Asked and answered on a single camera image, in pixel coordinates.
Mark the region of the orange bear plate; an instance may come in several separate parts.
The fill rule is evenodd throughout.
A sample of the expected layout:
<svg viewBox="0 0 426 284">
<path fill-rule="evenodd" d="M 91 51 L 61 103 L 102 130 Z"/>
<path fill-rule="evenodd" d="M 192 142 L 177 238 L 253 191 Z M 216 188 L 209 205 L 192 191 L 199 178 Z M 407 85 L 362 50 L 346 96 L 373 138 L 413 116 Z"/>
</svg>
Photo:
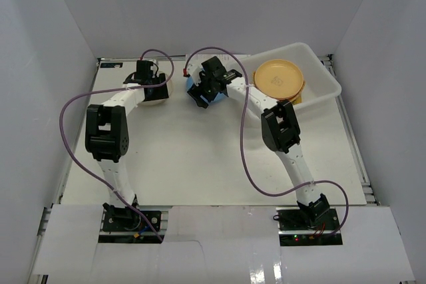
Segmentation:
<svg viewBox="0 0 426 284">
<path fill-rule="evenodd" d="M 305 84 L 300 68 L 294 63 L 274 59 L 261 64 L 253 73 L 253 83 L 264 94 L 277 100 L 299 93 Z"/>
</svg>

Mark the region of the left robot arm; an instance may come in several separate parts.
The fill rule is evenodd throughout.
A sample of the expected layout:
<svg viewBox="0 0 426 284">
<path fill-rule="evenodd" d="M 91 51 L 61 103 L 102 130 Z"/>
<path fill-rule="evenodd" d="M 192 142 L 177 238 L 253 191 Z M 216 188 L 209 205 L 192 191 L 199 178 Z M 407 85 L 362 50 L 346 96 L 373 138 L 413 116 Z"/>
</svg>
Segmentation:
<svg viewBox="0 0 426 284">
<path fill-rule="evenodd" d="M 87 107 L 85 148 L 100 166 L 103 179 L 112 186 L 110 206 L 124 206 L 119 198 L 134 207 L 138 205 L 122 159 L 130 144 L 127 116 L 139 106 L 154 106 L 169 98 L 171 86 L 165 83 L 166 78 L 155 60 L 138 60 L 136 71 L 126 77 L 122 91 Z"/>
</svg>

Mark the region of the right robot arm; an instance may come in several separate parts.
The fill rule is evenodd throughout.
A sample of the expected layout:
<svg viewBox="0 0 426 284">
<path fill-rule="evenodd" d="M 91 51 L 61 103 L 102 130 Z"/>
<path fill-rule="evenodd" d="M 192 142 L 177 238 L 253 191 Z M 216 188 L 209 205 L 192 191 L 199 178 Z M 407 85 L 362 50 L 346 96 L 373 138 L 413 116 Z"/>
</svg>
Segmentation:
<svg viewBox="0 0 426 284">
<path fill-rule="evenodd" d="M 329 202 L 316 186 L 304 159 L 300 144 L 300 127 L 291 102 L 278 101 L 265 95 L 249 83 L 244 69 L 240 72 L 235 69 L 227 70 L 217 56 L 198 65 L 191 65 L 186 61 L 184 76 L 192 81 L 187 90 L 188 95 L 201 108 L 207 108 L 218 95 L 243 104 L 240 156 L 244 171 L 255 190 L 270 198 L 295 192 L 302 225 L 310 230 L 322 225 L 325 221 L 324 214 L 329 210 Z M 247 111 L 260 119 L 262 140 L 280 159 L 292 182 L 292 189 L 276 194 L 266 192 L 258 187 L 251 177 L 244 155 L 244 121 Z"/>
</svg>

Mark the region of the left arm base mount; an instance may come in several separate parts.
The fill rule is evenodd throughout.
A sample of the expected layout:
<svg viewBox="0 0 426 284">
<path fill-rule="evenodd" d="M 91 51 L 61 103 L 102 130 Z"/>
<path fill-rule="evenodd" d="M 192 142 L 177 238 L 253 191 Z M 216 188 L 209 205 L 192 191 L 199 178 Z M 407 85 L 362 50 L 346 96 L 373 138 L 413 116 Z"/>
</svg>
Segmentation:
<svg viewBox="0 0 426 284">
<path fill-rule="evenodd" d="M 109 244 L 161 244 L 164 235 L 161 230 L 161 211 L 140 211 L 152 227 L 128 207 L 118 208 L 103 204 L 103 220 L 99 243 Z"/>
</svg>

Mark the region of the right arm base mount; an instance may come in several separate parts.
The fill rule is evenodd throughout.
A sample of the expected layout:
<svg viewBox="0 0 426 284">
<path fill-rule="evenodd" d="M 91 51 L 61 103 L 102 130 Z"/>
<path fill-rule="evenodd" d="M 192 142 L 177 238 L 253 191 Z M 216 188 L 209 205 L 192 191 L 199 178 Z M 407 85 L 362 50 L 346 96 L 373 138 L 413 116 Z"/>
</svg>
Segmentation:
<svg viewBox="0 0 426 284">
<path fill-rule="evenodd" d="M 340 231 L 331 234 L 339 226 L 335 209 L 330 209 L 313 225 L 306 223 L 299 209 L 278 210 L 273 220 L 278 223 L 281 247 L 343 245 Z"/>
</svg>

